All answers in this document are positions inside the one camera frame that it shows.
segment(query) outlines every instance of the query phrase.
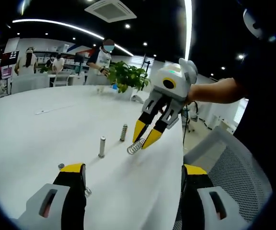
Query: cable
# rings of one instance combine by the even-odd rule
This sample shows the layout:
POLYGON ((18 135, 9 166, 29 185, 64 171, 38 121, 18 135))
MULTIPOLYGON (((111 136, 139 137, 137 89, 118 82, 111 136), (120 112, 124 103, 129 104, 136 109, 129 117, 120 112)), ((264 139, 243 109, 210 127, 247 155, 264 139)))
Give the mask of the cable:
POLYGON ((185 135, 186 135, 186 128, 187 128, 188 119, 189 119, 188 107, 186 105, 186 124, 185 124, 185 131, 184 131, 184 137, 183 137, 183 146, 184 146, 184 142, 185 142, 185 135))

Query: sleeve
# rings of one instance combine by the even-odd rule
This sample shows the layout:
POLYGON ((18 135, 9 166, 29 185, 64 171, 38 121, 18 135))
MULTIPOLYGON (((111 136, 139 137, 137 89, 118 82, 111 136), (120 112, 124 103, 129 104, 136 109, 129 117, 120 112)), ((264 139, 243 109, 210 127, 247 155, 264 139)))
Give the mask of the sleeve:
POLYGON ((262 75, 261 57, 258 53, 251 52, 246 55, 241 64, 236 68, 233 78, 242 85, 248 92, 248 96, 259 86, 259 79, 262 75))
POLYGON ((92 54, 91 57, 88 59, 87 63, 96 63, 99 53, 100 53, 100 50, 95 51, 94 54, 92 54))

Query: gray chair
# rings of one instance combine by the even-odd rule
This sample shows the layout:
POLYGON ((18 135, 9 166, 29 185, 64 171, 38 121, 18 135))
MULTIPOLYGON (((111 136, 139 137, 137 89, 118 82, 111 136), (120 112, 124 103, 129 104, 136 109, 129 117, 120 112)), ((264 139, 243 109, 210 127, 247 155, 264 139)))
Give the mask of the gray chair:
POLYGON ((69 76, 70 76, 70 72, 68 72, 68 71, 62 71, 62 72, 56 74, 54 82, 52 82, 53 83, 53 87, 56 87, 56 86, 68 86, 68 84, 69 84, 69 76))
POLYGON ((47 74, 26 74, 14 76, 11 81, 11 93, 25 92, 49 87, 47 74))
POLYGON ((194 165, 207 155, 218 158, 208 173, 213 185, 222 187, 238 203, 241 216, 251 222, 272 192, 265 173, 250 151, 220 127, 184 155, 184 164, 194 165))

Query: metal peg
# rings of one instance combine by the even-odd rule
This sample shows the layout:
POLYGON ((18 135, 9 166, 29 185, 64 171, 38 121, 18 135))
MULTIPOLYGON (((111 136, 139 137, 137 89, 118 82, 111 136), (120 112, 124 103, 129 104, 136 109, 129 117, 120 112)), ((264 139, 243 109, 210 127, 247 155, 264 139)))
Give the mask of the metal peg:
POLYGON ((126 134, 127 134, 127 124, 123 125, 120 141, 123 142, 125 140, 126 134))
POLYGON ((65 167, 64 164, 59 164, 59 165, 58 165, 59 170, 63 169, 64 167, 65 167))
POLYGON ((92 192, 91 192, 90 188, 86 187, 86 190, 85 190, 86 198, 88 198, 91 194, 92 194, 92 192))
POLYGON ((105 137, 101 137, 99 158, 104 158, 105 157, 105 153, 104 153, 104 150, 105 150, 105 141, 106 141, 106 138, 105 137))

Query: metal spring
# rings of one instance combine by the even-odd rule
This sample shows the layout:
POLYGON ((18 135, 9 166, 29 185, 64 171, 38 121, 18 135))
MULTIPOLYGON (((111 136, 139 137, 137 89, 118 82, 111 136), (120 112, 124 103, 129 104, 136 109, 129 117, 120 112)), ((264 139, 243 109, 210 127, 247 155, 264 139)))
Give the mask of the metal spring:
POLYGON ((142 148, 144 142, 146 142, 146 140, 143 138, 140 138, 138 141, 136 141, 134 144, 132 144, 127 148, 127 152, 130 155, 133 155, 134 153, 138 152, 142 148))
POLYGON ((126 134, 127 134, 127 124, 123 125, 120 141, 123 142, 125 140, 125 135, 126 134))

